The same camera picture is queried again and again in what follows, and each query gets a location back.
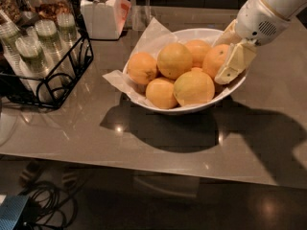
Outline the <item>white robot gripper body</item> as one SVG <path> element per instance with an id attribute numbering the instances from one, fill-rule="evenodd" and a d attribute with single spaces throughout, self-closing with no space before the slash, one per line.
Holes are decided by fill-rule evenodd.
<path id="1" fill-rule="evenodd" d="M 265 0 L 247 0 L 239 10 L 235 22 L 236 34 L 257 45 L 275 40 L 290 25 L 290 21 L 278 15 Z"/>

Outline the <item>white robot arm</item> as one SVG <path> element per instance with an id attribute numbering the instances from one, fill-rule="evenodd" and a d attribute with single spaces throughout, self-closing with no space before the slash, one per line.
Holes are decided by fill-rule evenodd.
<path id="1" fill-rule="evenodd" d="M 247 0 L 214 42 L 229 46 L 214 81 L 228 84 L 235 80 L 253 61 L 257 47 L 274 41 L 306 7 L 307 0 Z"/>

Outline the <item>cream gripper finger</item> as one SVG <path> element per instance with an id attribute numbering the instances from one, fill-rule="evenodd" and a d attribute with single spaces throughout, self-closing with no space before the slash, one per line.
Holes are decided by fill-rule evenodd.
<path id="1" fill-rule="evenodd" d="M 241 41 L 241 37 L 239 37 L 235 31 L 236 22 L 237 20 L 234 19 L 229 23 L 223 33 L 214 41 L 214 46 L 221 44 L 236 44 Z"/>
<path id="2" fill-rule="evenodd" d="M 231 43 L 214 81 L 220 85 L 231 83 L 249 67 L 256 53 L 257 47 L 254 40 L 242 39 L 236 44 Z"/>

